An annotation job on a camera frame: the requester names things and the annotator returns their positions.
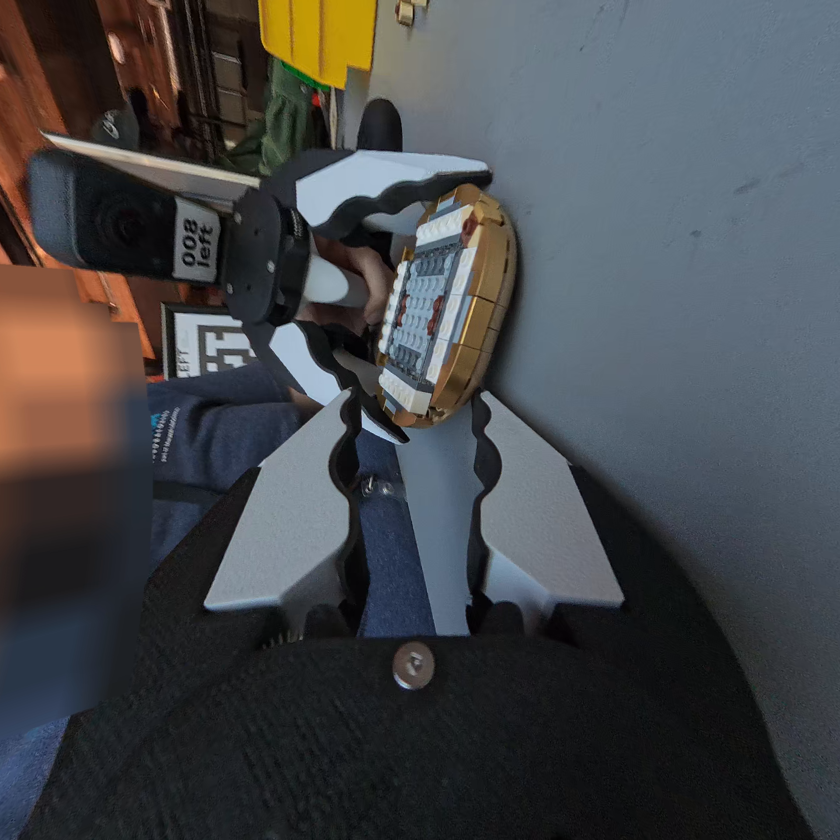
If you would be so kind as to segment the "round gold lego base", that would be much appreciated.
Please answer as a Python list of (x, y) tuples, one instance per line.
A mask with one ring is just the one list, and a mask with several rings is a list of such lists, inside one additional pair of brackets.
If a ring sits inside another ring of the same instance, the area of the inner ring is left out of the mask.
[(441, 424), (470, 401), (490, 366), (517, 263), (509, 216), (476, 185), (458, 186), (420, 217), (376, 351), (376, 397), (396, 426)]

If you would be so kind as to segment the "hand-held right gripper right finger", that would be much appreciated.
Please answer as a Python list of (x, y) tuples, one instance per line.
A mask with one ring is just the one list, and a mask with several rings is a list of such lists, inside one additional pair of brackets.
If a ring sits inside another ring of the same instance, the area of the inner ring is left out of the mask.
[(469, 529), (470, 595), (522, 611), (621, 606), (570, 462), (488, 391), (471, 405), (481, 489)]

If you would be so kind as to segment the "yellow stacked plastic bins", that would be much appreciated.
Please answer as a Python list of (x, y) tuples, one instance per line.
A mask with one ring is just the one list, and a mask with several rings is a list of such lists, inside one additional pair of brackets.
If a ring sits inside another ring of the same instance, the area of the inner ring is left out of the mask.
[(376, 1), (257, 4), (265, 49), (318, 85), (345, 89), (349, 70), (371, 70)]

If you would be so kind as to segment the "white board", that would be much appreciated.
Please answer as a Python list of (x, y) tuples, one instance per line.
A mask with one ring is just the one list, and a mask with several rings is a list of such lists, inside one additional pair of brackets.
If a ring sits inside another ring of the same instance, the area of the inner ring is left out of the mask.
[(64, 134), (46, 131), (41, 134), (58, 149), (98, 161), (113, 170), (172, 193), (192, 196), (197, 201), (220, 207), (231, 207), (249, 188), (256, 189), (260, 185), (258, 177), (235, 171), (76, 140)]

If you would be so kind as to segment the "person's left hand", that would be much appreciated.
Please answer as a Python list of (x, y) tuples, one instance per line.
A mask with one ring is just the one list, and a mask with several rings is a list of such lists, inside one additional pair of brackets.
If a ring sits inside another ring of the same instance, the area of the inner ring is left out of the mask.
[(379, 324), (391, 294), (393, 269), (371, 247), (351, 247), (317, 235), (313, 241), (322, 258), (362, 277), (369, 297), (363, 309), (313, 303), (308, 310), (308, 318), (320, 326), (340, 325), (357, 335)]

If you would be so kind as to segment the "framed tag sign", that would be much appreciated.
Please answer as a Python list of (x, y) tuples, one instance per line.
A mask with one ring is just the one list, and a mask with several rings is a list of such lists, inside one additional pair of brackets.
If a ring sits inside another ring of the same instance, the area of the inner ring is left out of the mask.
[(242, 329), (225, 307), (161, 304), (164, 378), (193, 378), (231, 371), (256, 360)]

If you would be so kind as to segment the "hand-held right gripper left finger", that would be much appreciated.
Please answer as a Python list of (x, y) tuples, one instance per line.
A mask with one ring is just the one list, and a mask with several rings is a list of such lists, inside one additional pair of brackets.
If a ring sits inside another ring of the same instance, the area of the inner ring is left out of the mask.
[(204, 599), (214, 613), (276, 608), (302, 630), (320, 604), (363, 612), (363, 537), (352, 484), (360, 394), (341, 391), (260, 466)]

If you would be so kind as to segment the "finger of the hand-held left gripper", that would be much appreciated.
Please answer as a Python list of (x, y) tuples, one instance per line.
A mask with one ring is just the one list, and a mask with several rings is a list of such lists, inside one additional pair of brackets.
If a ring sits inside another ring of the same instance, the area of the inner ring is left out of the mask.
[(342, 391), (354, 390), (364, 430), (394, 445), (410, 441), (375, 395), (382, 369), (345, 349), (332, 349), (319, 325), (308, 321), (279, 327), (266, 322), (252, 324), (251, 348), (279, 383), (291, 378), (300, 392), (321, 406), (331, 403)]
[(459, 186), (484, 188), (492, 180), (488, 163), (456, 155), (309, 150), (270, 177), (270, 217), (296, 211), (331, 239), (359, 228), (408, 237), (428, 205)]

